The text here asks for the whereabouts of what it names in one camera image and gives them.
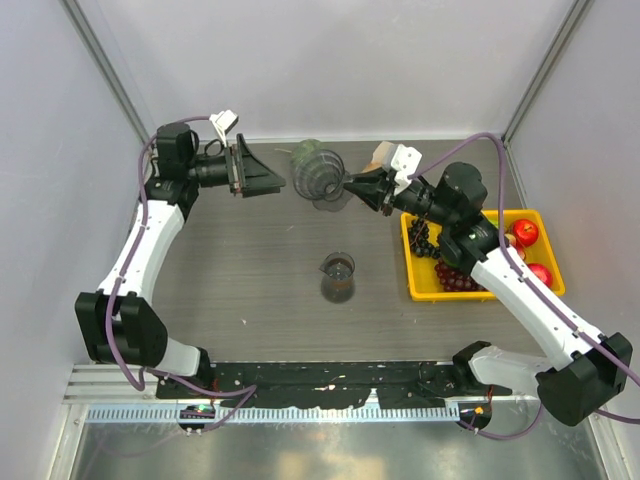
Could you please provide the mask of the yellow plastic fruit tray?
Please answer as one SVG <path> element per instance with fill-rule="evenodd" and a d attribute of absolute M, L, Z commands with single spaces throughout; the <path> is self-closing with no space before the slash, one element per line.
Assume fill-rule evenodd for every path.
<path fill-rule="evenodd" d="M 407 287 L 411 298 L 416 302 L 432 303 L 495 300 L 496 297 L 488 291 L 449 292 L 445 290 L 435 271 L 437 261 L 426 257 L 419 258 L 410 250 L 409 229 L 415 219 L 416 217 L 409 213 L 402 213 L 400 217 L 400 231 L 407 270 Z M 527 219 L 536 224 L 539 229 L 538 240 L 532 246 L 524 248 L 526 254 L 525 263 L 543 265 L 551 272 L 553 283 L 550 289 L 557 296 L 564 295 L 566 292 L 564 280 L 541 215 L 538 211 L 532 209 L 506 209 L 504 211 L 504 220 L 507 228 L 519 219 Z"/>

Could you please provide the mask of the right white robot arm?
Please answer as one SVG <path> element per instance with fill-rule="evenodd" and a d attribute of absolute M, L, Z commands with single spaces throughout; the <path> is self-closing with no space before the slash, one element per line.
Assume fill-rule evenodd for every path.
<path fill-rule="evenodd" d="M 477 342 L 461 351 L 454 386 L 474 394 L 485 385 L 535 396 L 560 423 L 576 426 L 624 388 L 633 348 L 604 335 L 572 311 L 508 246 L 482 212 L 487 190 L 472 165 L 448 165 L 436 186 L 404 180 L 390 167 L 353 175 L 344 187 L 374 211 L 400 210 L 440 226 L 442 260 L 491 292 L 537 342 L 541 358 Z"/>

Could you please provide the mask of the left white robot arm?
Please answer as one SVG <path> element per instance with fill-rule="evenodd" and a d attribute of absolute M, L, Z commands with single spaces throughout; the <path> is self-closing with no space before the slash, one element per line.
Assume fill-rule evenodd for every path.
<path fill-rule="evenodd" d="M 75 302 L 89 358 L 118 366 L 137 390 L 145 381 L 134 367 L 179 383 L 194 398 L 213 388 L 207 352 L 172 339 L 152 307 L 161 267 L 200 190 L 228 187 L 251 198 L 275 194 L 286 184 L 253 155 L 242 135 L 229 141 L 236 114 L 224 110 L 205 120 L 215 131 L 214 155 L 199 145 L 192 117 L 160 126 L 146 141 L 137 160 L 138 203 L 129 236 L 106 278 Z"/>

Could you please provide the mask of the glass coffee carafe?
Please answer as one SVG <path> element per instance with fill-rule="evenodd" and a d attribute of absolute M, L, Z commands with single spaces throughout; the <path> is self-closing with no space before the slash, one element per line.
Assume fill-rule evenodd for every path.
<path fill-rule="evenodd" d="M 319 270 L 321 293 L 331 303 L 340 304 L 349 301 L 355 294 L 354 273 L 356 264 L 346 252 L 333 252 L 321 263 Z"/>

